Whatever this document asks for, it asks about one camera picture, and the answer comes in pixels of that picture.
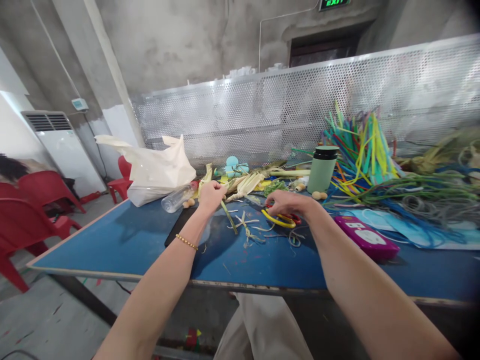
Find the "white plastic bag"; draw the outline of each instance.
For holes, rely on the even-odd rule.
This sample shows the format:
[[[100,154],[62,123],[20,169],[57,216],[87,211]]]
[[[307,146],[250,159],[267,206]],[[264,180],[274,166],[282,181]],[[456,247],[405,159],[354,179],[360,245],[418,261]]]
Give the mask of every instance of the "white plastic bag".
[[[115,148],[131,164],[133,184],[127,194],[137,207],[164,197],[197,175],[185,154],[183,135],[180,139],[162,136],[163,143],[169,147],[161,151],[133,147],[110,135],[97,135],[95,139],[97,144]]]

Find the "white air conditioner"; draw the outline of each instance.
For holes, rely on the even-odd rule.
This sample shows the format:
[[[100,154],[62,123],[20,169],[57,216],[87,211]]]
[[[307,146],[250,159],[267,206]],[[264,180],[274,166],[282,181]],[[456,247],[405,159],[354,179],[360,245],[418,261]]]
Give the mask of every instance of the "white air conditioner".
[[[107,190],[69,119],[61,111],[22,111],[65,178],[75,179],[79,197]]]

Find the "green water bottle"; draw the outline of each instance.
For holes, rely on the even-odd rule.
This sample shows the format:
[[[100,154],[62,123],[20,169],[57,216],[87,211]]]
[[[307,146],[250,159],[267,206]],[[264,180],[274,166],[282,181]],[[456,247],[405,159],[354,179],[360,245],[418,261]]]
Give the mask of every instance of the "green water bottle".
[[[335,163],[338,157],[338,146],[317,146],[311,162],[310,179],[306,190],[325,193],[334,174]]]

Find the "left hand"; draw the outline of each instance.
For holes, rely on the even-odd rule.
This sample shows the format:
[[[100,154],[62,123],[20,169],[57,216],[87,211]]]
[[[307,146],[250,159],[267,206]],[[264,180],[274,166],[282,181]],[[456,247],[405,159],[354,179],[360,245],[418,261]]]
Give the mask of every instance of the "left hand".
[[[227,187],[212,180],[201,188],[198,209],[207,214],[213,214],[227,193]]]

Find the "trousers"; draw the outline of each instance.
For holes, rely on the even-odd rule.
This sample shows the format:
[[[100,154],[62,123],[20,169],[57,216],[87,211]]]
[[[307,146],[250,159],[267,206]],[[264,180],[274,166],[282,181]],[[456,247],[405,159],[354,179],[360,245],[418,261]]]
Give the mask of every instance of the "trousers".
[[[214,360],[313,360],[283,297],[234,295],[239,306],[221,337]]]

